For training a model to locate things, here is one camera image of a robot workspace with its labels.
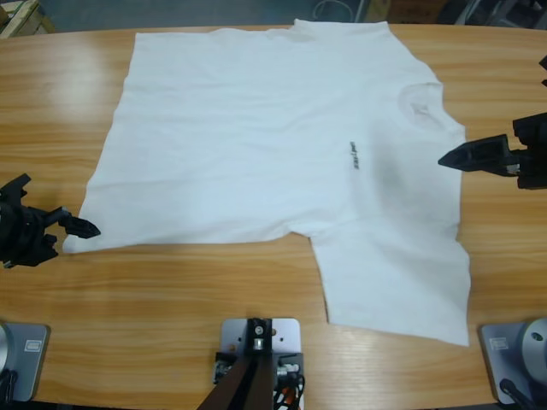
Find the t-shirt sleeve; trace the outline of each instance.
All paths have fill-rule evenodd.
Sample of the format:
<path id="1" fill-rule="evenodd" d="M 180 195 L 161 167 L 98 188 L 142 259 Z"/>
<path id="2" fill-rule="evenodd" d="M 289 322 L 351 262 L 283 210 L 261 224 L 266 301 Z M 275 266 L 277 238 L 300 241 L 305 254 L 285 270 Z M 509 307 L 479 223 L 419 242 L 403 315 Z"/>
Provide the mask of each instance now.
<path id="1" fill-rule="evenodd" d="M 312 237 L 329 321 L 467 346 L 469 259 L 456 233 L 391 215 Z"/>

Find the wood grain surface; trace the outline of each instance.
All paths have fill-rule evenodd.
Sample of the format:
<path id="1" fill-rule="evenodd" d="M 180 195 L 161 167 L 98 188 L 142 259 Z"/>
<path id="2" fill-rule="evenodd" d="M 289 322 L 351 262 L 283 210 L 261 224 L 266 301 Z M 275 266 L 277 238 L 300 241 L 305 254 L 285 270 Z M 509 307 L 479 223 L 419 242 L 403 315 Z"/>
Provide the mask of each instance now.
<path id="1" fill-rule="evenodd" d="M 547 32 L 392 30 L 444 82 L 445 106 L 469 139 L 511 132 L 511 120 L 547 111 L 540 84 L 547 73 L 538 65 Z M 0 182 L 29 173 L 27 205 L 79 210 L 135 32 L 0 42 Z M 463 177 L 470 348 L 328 325 L 309 241 L 296 235 L 271 243 L 135 246 L 18 266 L 0 272 L 0 317 L 51 327 L 42 401 L 194 409 L 211 388 L 222 321 L 264 316 L 302 324 L 310 410 L 492 402 L 477 329 L 547 315 L 546 200 L 547 190 L 517 190 L 514 179 Z"/>

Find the white t-shirt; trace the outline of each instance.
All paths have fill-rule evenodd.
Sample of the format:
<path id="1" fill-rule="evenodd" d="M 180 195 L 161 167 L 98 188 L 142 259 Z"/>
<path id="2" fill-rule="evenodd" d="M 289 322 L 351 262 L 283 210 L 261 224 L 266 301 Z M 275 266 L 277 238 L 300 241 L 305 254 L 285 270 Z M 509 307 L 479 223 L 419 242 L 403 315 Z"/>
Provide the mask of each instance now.
<path id="1" fill-rule="evenodd" d="M 65 250 L 297 232 L 331 322 L 467 344 L 442 89 L 385 23 L 138 34 L 80 212 L 102 235 Z"/>

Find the small black logo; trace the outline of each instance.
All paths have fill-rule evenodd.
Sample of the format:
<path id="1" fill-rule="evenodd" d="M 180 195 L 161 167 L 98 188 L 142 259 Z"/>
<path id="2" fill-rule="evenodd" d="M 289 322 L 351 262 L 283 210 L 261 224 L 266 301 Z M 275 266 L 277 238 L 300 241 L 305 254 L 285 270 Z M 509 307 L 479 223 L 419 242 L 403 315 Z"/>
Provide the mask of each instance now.
<path id="1" fill-rule="evenodd" d="M 359 157 L 357 156 L 356 143 L 351 141 L 350 147 L 351 147 L 351 156 L 353 156 L 353 168 L 359 169 Z"/>

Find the label sticker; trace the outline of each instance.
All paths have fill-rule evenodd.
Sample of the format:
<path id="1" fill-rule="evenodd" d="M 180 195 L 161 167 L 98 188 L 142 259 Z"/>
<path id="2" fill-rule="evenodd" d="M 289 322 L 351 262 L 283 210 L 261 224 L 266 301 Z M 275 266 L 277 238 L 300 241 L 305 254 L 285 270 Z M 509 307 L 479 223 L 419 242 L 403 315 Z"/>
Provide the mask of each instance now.
<path id="1" fill-rule="evenodd" d="M 493 337 L 492 339 L 490 339 L 490 346 L 492 347 L 492 350 L 509 349 L 507 337 Z"/>
<path id="2" fill-rule="evenodd" d="M 27 340 L 25 343 L 25 351 L 39 353 L 42 350 L 41 340 Z"/>

